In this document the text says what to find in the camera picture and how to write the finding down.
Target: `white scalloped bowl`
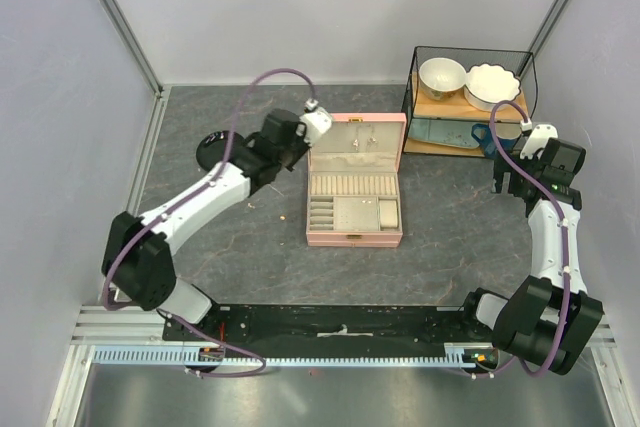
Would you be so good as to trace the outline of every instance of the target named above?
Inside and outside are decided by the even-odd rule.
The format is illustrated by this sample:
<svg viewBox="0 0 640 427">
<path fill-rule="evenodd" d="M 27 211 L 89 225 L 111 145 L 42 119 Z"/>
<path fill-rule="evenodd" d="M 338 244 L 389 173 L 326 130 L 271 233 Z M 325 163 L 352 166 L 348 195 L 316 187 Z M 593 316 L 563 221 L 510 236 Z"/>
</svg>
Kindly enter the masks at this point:
<svg viewBox="0 0 640 427">
<path fill-rule="evenodd" d="M 513 72 L 500 65 L 475 65 L 467 73 L 464 96 L 472 106 L 485 112 L 503 100 L 515 100 L 520 95 L 520 81 Z"/>
</svg>

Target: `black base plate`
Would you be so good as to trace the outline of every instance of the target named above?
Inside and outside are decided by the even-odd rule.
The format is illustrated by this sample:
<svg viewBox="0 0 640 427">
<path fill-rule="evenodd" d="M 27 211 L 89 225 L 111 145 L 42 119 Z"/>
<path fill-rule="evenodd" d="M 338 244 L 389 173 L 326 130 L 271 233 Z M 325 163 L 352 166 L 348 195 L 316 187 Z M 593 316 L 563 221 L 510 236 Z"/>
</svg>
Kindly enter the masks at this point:
<svg viewBox="0 0 640 427">
<path fill-rule="evenodd" d="M 349 333 L 373 335 L 318 337 L 343 326 Z M 197 327 L 271 358 L 439 357 L 445 342 L 491 341 L 491 331 L 465 319 L 461 310 L 433 306 L 217 305 Z M 170 321 L 162 338 L 202 341 Z"/>
</svg>

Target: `white bowl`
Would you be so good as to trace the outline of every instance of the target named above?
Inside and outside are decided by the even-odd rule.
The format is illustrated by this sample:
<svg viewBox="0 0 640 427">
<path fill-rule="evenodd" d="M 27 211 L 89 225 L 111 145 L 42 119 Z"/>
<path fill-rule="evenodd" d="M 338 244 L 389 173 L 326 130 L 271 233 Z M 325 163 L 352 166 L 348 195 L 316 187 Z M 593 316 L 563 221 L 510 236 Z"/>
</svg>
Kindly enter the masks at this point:
<svg viewBox="0 0 640 427">
<path fill-rule="evenodd" d="M 513 72 L 500 65 L 482 64 L 471 67 L 464 86 L 464 96 L 476 109 L 491 111 L 503 100 L 515 100 L 520 95 L 520 81 Z"/>
<path fill-rule="evenodd" d="M 455 60 L 436 57 L 427 60 L 418 71 L 420 84 L 428 97 L 446 100 L 453 96 L 467 79 L 467 71 Z"/>
</svg>

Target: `marble-patterned floor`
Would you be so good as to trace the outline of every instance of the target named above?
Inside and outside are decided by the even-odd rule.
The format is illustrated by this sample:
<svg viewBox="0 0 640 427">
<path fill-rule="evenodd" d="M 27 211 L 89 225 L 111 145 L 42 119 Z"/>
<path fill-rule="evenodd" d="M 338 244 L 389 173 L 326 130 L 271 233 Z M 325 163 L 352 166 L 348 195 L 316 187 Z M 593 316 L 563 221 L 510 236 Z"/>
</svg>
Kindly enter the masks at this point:
<svg viewBox="0 0 640 427">
<path fill-rule="evenodd" d="M 172 89 L 140 212 L 204 174 L 196 146 L 230 126 L 242 90 Z M 318 87 L 330 112 L 399 112 L 403 94 L 403 85 Z M 307 97 L 304 86 L 260 87 L 239 132 L 258 130 L 275 107 L 302 112 Z M 400 246 L 320 248 L 306 244 L 303 160 L 194 235 L 176 270 L 220 302 L 459 305 L 479 286 L 510 295 L 529 272 L 531 236 L 524 203 L 490 193 L 491 167 L 484 159 L 404 155 Z"/>
</svg>

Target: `pink jewelry box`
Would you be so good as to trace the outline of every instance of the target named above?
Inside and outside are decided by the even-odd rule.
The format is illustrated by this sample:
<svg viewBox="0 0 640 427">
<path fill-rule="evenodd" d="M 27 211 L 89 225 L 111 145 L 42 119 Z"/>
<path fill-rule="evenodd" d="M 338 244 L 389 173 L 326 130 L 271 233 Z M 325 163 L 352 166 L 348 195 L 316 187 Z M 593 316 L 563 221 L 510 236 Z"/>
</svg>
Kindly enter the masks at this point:
<svg viewBox="0 0 640 427">
<path fill-rule="evenodd" d="M 309 152 L 307 242 L 397 247 L 402 239 L 398 167 L 404 114 L 332 114 Z"/>
</svg>

